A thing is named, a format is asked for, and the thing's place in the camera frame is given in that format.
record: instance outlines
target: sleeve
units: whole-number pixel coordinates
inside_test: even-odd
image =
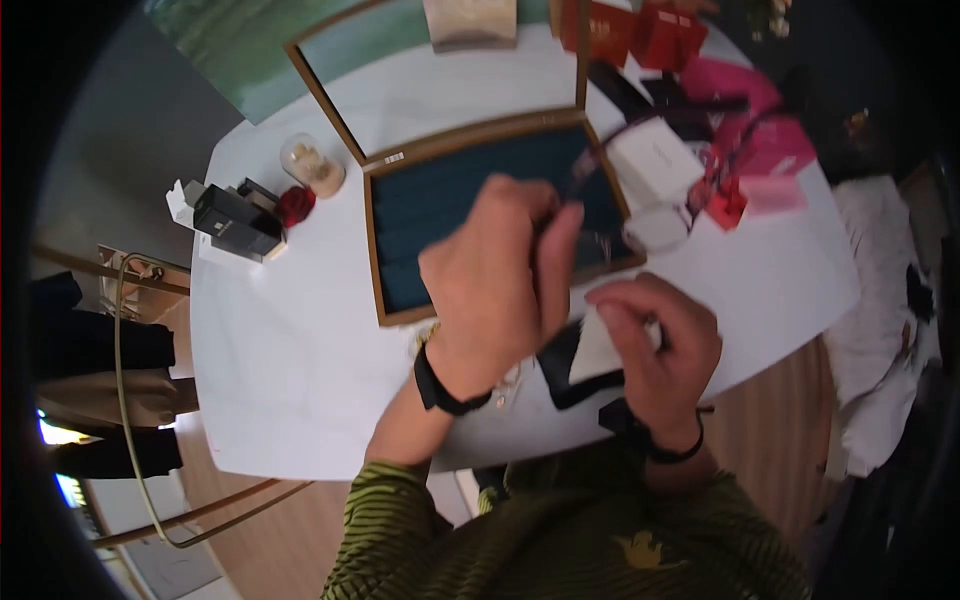
[[[344,540],[322,598],[363,598],[431,541],[452,530],[411,469],[370,463],[353,480]]]
[[[809,598],[804,564],[786,539],[736,483],[718,473],[701,492],[655,499],[651,517],[705,547],[736,582],[763,598]]]

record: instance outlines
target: hand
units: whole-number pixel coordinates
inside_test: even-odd
[[[467,221],[420,253],[441,324],[427,360],[452,396],[489,391],[566,324],[583,220],[583,205],[560,207],[546,181],[492,175]]]
[[[663,279],[641,273],[587,294],[623,359],[626,399],[657,446],[685,452],[700,437],[696,408],[717,363],[723,340],[716,317]],[[655,317],[668,348],[654,352],[643,324]]]
[[[720,12],[720,7],[713,0],[647,0],[651,4],[672,4],[681,11],[693,12]]]

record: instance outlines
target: red rose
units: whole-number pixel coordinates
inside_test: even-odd
[[[295,185],[280,196],[280,202],[276,203],[276,216],[283,221],[284,227],[291,228],[306,219],[316,203],[317,195],[313,190]]]

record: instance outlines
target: box lid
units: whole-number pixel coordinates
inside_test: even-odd
[[[578,25],[588,31],[589,1],[576,1]],[[513,11],[515,48],[503,48],[500,40],[499,49],[435,53],[423,0],[367,0],[285,44],[362,167],[410,158],[491,127],[583,114],[589,36],[580,36],[576,55],[568,54],[550,35],[547,0],[460,0],[466,13],[475,3]],[[483,27],[479,20],[477,30]],[[476,32],[469,37],[482,39]]]

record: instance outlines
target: green striped sweater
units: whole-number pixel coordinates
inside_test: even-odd
[[[366,465],[323,598],[809,597],[732,475],[667,500],[642,473],[616,440],[511,465],[510,497],[453,529],[412,470]]]

